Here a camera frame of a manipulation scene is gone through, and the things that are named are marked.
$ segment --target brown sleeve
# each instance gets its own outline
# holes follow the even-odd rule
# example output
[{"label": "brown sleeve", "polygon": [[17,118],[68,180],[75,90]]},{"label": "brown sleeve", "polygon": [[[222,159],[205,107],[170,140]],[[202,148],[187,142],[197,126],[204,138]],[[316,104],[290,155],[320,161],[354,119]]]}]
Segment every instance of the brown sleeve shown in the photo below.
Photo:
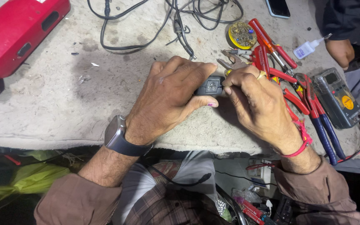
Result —
[{"label": "brown sleeve", "polygon": [[309,174],[274,169],[280,191],[297,201],[304,214],[298,224],[360,224],[360,213],[349,196],[348,184],[323,158],[320,166]]},{"label": "brown sleeve", "polygon": [[77,174],[57,179],[34,210],[38,225],[106,224],[122,187],[103,187]]}]

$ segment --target red box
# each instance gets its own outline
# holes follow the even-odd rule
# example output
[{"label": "red box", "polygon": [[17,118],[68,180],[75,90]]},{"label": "red box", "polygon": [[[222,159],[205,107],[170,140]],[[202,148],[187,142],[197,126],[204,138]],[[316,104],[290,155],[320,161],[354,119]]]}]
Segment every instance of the red box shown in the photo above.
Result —
[{"label": "red box", "polygon": [[0,92],[10,76],[70,11],[69,0],[9,0],[0,7]]}]

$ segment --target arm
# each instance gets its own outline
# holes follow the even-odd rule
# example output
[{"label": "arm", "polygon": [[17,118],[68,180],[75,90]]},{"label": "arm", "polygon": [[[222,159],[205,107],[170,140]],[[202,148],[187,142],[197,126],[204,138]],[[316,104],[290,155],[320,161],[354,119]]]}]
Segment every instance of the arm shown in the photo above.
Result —
[{"label": "arm", "polygon": [[[179,56],[154,62],[126,118],[124,138],[135,145],[149,145],[194,110],[217,107],[211,96],[193,96],[216,69],[216,64]],[[53,183],[34,211],[37,224],[106,224],[122,191],[120,184],[137,160],[102,146],[78,175],[69,174]]]},{"label": "arm", "polygon": [[[233,70],[223,82],[224,90],[244,127],[280,154],[290,155],[302,146],[301,135],[287,112],[280,86],[265,78],[257,80],[258,76],[253,66]],[[283,157],[274,175],[280,191],[306,212],[297,217],[298,224],[360,224],[344,177],[312,147]]]},{"label": "arm", "polygon": [[332,33],[327,39],[329,54],[344,69],[355,57],[349,37],[360,25],[360,0],[329,0],[323,14],[323,35]]}]

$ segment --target phone case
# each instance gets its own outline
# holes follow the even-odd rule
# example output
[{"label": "phone case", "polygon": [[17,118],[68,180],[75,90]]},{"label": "phone case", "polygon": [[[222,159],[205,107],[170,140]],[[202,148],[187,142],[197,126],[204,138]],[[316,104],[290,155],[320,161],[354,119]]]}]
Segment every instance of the phone case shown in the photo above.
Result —
[{"label": "phone case", "polygon": [[270,13],[271,16],[273,16],[273,17],[278,17],[278,18],[283,18],[283,19],[288,19],[288,18],[290,18],[289,16],[279,16],[279,15],[273,14],[272,8],[270,8],[270,4],[269,4],[269,1],[268,1],[268,0],[266,0],[266,5],[268,6],[269,13]]}]

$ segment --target fingernail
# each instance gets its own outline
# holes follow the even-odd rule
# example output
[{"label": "fingernail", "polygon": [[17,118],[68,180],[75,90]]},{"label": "fingernail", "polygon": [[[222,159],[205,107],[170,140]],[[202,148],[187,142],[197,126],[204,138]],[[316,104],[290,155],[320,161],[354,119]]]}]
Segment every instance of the fingernail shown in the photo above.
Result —
[{"label": "fingernail", "polygon": [[217,104],[216,104],[216,102],[215,103],[210,102],[210,103],[207,104],[207,106],[217,107]]},{"label": "fingernail", "polygon": [[231,89],[230,87],[224,87],[223,89],[228,95],[231,95]]}]

